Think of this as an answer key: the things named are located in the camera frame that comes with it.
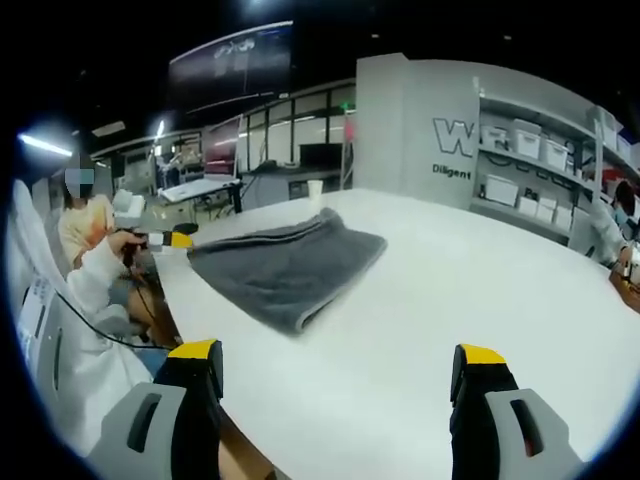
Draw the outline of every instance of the gray towel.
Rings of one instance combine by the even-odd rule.
[[[202,245],[193,269],[255,319],[302,332],[382,254],[384,238],[349,230],[328,208],[306,222]]]

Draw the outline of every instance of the orange shirt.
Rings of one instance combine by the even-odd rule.
[[[65,208],[58,223],[64,253],[73,262],[92,250],[113,229],[113,207],[104,195],[90,198],[84,208]]]

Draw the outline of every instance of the white sleeve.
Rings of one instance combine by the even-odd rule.
[[[627,245],[627,241],[622,236],[620,228],[609,214],[605,203],[602,200],[594,200],[591,204],[591,224],[611,251],[617,255],[622,247]]]
[[[87,313],[96,313],[109,305],[109,287],[126,271],[105,237],[82,256],[82,266],[67,276],[74,297]]]

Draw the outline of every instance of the hand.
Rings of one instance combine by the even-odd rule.
[[[109,247],[111,247],[111,251],[114,253],[116,257],[122,260],[122,249],[127,244],[132,245],[142,245],[147,241],[147,237],[138,237],[131,232],[127,232],[125,230],[119,230],[111,235],[107,236],[107,242],[109,243]]]
[[[631,261],[632,254],[632,247],[624,247],[622,250],[620,250],[620,257],[618,258],[618,261],[623,268],[626,268],[627,264]]]

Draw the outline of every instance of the black ceiling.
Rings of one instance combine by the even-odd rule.
[[[154,11],[144,7],[136,15],[131,4],[89,10],[90,21],[80,18],[83,12],[57,8],[39,15],[15,42],[10,100],[17,102],[17,126],[62,122],[70,131],[89,132],[125,122],[127,129],[113,136],[86,135],[90,151],[150,135],[164,110],[171,58],[229,33],[293,19],[293,91],[354,76],[357,58],[379,53],[476,61],[563,85],[605,106],[638,138],[640,76],[633,65],[638,43],[631,38],[632,20],[626,25],[622,13],[611,30],[605,21],[597,25],[604,19],[527,13],[513,5],[453,9],[409,3],[237,0],[203,7],[179,2]],[[197,121],[222,120],[248,106],[214,108]]]

